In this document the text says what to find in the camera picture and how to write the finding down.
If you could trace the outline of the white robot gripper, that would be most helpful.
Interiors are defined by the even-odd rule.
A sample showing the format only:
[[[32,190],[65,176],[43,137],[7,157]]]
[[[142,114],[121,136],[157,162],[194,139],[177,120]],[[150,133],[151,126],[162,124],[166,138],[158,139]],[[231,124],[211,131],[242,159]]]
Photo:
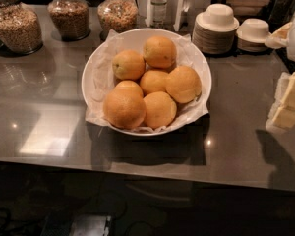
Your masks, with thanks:
[[[287,46],[287,56],[295,62],[295,18],[274,33],[266,40],[265,46],[279,49]],[[274,104],[272,105],[265,128],[273,133],[283,133],[295,126],[295,72],[283,72],[278,79]]]

